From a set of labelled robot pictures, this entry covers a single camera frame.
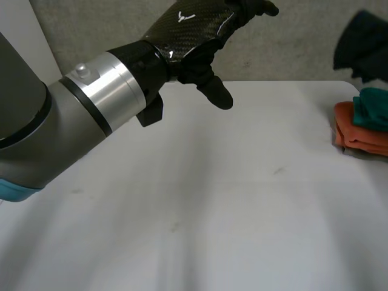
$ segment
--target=metal bolt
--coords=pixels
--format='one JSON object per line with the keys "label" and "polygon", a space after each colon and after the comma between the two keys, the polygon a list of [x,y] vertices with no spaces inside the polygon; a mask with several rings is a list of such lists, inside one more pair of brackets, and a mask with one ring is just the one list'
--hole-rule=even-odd
{"label": "metal bolt", "polygon": [[75,72],[81,79],[85,79],[90,76],[90,69],[84,63],[80,63],[75,67]]}

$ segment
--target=black cloth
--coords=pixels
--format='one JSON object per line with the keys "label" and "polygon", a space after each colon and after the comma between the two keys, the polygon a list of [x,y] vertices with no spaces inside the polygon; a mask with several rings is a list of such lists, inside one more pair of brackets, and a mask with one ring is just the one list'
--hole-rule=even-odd
{"label": "black cloth", "polygon": [[352,69],[363,82],[388,82],[388,22],[359,12],[345,29],[335,50],[334,69]]}

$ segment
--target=white table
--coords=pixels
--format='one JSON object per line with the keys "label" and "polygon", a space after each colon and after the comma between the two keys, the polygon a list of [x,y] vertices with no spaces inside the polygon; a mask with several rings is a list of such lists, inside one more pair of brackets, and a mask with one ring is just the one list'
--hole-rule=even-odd
{"label": "white table", "polygon": [[3,291],[380,291],[388,164],[331,145],[345,82],[227,82],[230,111],[169,84],[21,204],[0,206]]}

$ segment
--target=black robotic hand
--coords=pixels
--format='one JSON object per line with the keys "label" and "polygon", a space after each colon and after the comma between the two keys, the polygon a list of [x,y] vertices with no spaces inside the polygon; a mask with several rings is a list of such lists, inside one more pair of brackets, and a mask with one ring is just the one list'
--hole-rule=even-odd
{"label": "black robotic hand", "polygon": [[166,61],[169,79],[196,84],[212,104],[230,109],[233,98],[212,70],[215,53],[256,15],[278,13],[266,0],[177,0],[143,40]]}

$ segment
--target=stack of folded cloth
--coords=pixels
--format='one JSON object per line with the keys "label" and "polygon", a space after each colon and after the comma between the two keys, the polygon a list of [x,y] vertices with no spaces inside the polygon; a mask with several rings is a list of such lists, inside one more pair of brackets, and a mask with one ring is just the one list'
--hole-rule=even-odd
{"label": "stack of folded cloth", "polygon": [[388,156],[388,91],[363,89],[360,97],[338,103],[334,111],[337,145]]}

